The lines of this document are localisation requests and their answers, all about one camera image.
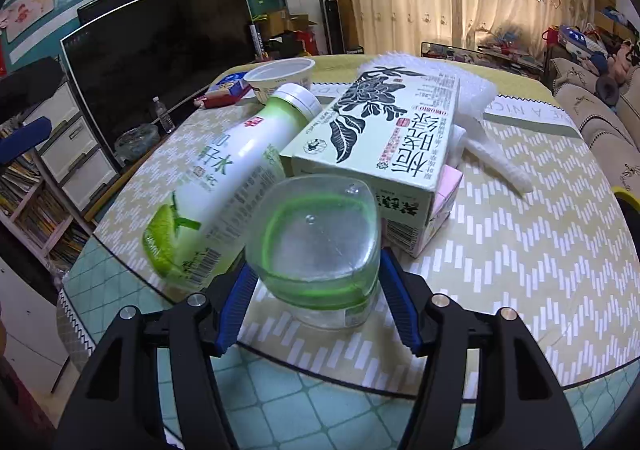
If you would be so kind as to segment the large black television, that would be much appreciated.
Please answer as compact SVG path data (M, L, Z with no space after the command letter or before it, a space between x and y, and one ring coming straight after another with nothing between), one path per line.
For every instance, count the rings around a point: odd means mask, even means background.
M114 157L125 132L158 121L158 98L175 124L227 69L253 62L247 0L134 0L62 38L68 75L89 121Z

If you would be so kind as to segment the clear water bottle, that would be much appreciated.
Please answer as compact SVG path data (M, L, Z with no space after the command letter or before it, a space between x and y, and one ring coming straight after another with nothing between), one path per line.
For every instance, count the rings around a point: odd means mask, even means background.
M176 127L168 113L166 105L160 101L158 96L154 96L153 104L158 121L162 125L164 131L169 135L169 133L173 132Z

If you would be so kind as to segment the glass low table with clutter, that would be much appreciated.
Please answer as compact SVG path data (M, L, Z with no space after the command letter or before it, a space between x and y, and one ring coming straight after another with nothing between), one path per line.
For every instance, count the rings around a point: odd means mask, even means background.
M477 51L423 41L420 46L420 55L422 58L437 58L437 60L505 70L506 72L512 72L512 74L535 79L540 79L544 73L542 67L536 62L523 60L520 56L503 54L487 48Z

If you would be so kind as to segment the white foam mesh sheet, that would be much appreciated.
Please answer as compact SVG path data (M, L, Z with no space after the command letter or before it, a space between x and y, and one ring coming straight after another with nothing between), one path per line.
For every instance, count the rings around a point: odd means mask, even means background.
M375 56L358 67L358 74L379 67L398 67L418 72L420 75L450 74L460 81L459 101L454 113L454 124L465 130L464 148L482 163L499 173L506 182L521 194L533 191L534 186L527 173L516 167L503 154L484 126L487 106L498 96L497 86L454 63L417 58L408 53L390 52Z

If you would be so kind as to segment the glass ashtray bowl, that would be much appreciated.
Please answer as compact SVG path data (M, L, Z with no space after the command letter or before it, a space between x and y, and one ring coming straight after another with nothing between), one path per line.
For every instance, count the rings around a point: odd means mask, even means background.
M160 142L160 132L154 124L143 124L121 135L115 142L115 157L122 164L137 162Z

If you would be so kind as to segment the green white drink bottle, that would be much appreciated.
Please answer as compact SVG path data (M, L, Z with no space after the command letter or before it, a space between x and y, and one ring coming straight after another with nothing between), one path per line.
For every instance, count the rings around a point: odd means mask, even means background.
M198 152L142 233L157 280L194 292L227 271L254 211L285 178L280 152L321 110L309 89L282 84L260 112Z

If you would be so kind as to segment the green tea carton box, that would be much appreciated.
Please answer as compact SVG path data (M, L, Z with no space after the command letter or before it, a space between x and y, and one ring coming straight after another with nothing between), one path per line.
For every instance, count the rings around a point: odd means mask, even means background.
M382 218L420 229L446 163L459 89L450 74L368 70L282 150L285 172L366 182Z

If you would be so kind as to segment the yellow rimmed black trash bin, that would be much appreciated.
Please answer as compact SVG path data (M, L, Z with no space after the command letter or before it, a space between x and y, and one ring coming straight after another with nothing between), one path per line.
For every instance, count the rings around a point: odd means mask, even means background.
M640 202L631 192L622 187L613 187L612 192L620 205L636 252L640 255Z

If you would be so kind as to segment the beige sofa with covers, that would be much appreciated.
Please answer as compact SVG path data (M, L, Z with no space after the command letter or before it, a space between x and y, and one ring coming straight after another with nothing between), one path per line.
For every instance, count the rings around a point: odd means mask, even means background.
M572 118L608 182L639 194L639 69L612 92L612 104L598 95L598 78L566 58L548 64L555 100Z

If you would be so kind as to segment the black tower fan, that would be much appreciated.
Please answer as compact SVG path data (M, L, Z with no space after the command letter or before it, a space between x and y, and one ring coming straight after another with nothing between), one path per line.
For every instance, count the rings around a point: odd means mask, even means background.
M344 34L338 0L319 0L329 54L345 54Z

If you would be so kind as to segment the clear plastic cup container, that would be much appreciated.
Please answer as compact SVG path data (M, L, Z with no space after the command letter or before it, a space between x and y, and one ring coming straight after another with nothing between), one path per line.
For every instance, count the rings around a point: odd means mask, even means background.
M245 259L269 293L318 329L363 325L378 299L381 219L366 182L286 178L259 205Z

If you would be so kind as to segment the red tissue tray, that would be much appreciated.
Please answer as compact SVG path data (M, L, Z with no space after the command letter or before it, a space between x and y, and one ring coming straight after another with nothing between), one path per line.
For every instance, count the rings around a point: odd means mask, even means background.
M239 102L248 92L250 92L248 84L234 84L232 87L222 87L212 92L206 92L194 100L194 105L197 108L207 108L207 110L230 106Z

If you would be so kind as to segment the white instant noodle bowl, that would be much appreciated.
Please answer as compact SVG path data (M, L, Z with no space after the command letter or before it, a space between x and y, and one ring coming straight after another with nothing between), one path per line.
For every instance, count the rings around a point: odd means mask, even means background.
M299 84L310 89L315 65L316 62L312 58L271 61L250 70L244 76L244 81L254 91L255 98L265 104L282 84Z

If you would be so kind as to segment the blue tissue pack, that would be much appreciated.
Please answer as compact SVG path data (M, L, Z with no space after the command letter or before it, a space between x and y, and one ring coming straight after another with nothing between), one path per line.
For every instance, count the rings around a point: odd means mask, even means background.
M221 80L211 84L207 90L207 94L215 96L232 96L232 98L241 98L250 86L245 81L246 72L232 72L232 74L224 76Z

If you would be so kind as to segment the patterned green yellow tablecloth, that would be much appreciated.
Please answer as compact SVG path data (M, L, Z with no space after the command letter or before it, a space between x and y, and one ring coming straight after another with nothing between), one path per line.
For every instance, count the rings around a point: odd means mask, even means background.
M637 399L639 260L620 203L584 139L547 89L486 70L499 88L485 125L532 178L527 195L472 156L449 218L401 265L471 310L509 307L563 386L583 442ZM64 279L58 335L83 366L120 308L168 308L140 236L181 167L254 102L189 117L126 184ZM243 449L393 449L424 364L401 344L384 300L342 332L297 321L263 287L239 343L215 363Z

